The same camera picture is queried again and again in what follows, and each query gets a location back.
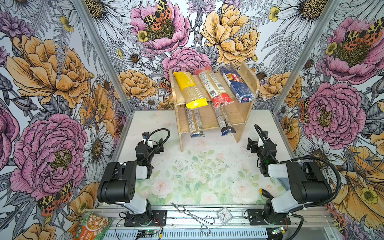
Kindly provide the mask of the red spaghetti bag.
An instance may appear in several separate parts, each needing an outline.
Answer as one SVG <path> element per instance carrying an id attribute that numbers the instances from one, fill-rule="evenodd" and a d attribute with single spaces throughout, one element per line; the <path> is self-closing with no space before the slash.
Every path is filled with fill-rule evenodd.
<path id="1" fill-rule="evenodd" d="M 196 74 L 216 107 L 234 103 L 211 67 L 198 69 Z"/>

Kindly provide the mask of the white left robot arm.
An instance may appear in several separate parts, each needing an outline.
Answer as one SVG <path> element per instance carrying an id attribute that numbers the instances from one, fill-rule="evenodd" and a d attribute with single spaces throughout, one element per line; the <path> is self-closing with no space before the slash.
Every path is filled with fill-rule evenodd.
<path id="1" fill-rule="evenodd" d="M 148 199 L 136 194 L 137 180 L 149 179 L 153 172 L 152 159 L 164 151 L 163 139 L 158 142 L 143 139 L 135 148 L 136 160 L 124 164 L 108 163 L 100 182 L 97 199 L 100 203 L 119 205 L 127 210 L 128 226 L 147 226 L 153 220 Z"/>

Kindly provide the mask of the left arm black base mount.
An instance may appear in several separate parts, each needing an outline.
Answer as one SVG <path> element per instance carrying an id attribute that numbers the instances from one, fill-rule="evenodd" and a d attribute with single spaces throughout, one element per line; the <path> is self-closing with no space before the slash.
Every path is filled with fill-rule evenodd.
<path id="1" fill-rule="evenodd" d="M 126 217 L 125 227 L 165 227 L 167 222 L 166 210 L 152 210 L 151 213 L 146 212 L 140 215 Z"/>

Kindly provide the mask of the yellow spaghetti bag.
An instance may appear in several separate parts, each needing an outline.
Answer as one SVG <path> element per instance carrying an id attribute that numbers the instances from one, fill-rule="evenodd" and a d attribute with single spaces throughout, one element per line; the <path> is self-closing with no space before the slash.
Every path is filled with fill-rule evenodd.
<path id="1" fill-rule="evenodd" d="M 208 105 L 207 99 L 203 97 L 202 92 L 189 72 L 174 72 L 174 76 L 188 109 L 194 110 Z"/>

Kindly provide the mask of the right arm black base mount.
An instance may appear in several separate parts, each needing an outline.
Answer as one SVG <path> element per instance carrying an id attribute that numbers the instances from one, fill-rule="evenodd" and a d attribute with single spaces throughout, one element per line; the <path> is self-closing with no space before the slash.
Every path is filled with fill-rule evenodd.
<path id="1" fill-rule="evenodd" d="M 291 225 L 291 220 L 288 214 L 271 214 L 265 213 L 262 209 L 248 209 L 244 213 L 244 217 L 249 220 L 251 226 L 261 225 Z"/>

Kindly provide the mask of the blue Barilla spaghetti box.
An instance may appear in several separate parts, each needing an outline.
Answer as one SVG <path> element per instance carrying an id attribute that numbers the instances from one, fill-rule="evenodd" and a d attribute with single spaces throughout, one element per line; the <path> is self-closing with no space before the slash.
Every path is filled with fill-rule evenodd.
<path id="1" fill-rule="evenodd" d="M 239 103 L 255 100 L 255 95 L 233 66 L 221 66 L 219 71 Z"/>

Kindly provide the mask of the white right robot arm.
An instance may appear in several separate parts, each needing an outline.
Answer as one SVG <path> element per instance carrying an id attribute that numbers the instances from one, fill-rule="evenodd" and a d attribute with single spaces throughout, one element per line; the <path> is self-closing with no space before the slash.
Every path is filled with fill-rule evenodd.
<path id="1" fill-rule="evenodd" d="M 278 162 L 274 159 L 277 145 L 263 137 L 258 141 L 248 138 L 247 150 L 257 154 L 257 164 L 264 177 L 286 179 L 290 188 L 279 197 L 273 197 L 261 189 L 260 193 L 268 200 L 263 210 L 255 213 L 255 220 L 263 219 L 268 224 L 283 223 L 289 213 L 313 204 L 327 204 L 333 196 L 330 185 L 315 161 L 300 163 L 292 159 Z"/>

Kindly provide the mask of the Ankara spaghetti bag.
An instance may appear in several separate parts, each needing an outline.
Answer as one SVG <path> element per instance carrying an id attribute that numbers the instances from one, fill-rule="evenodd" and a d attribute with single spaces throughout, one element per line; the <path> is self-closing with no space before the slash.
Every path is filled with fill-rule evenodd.
<path id="1" fill-rule="evenodd" d="M 231 122 L 229 121 L 227 111 L 224 109 L 224 107 L 216 107 L 214 103 L 212 103 L 212 107 L 214 109 L 222 137 L 229 134 L 235 134 L 236 130 L 233 128 Z"/>
<path id="2" fill-rule="evenodd" d="M 185 106 L 185 112 L 187 114 L 188 126 L 190 130 L 191 138 L 205 137 L 203 132 L 202 120 L 198 109 L 189 109 Z"/>

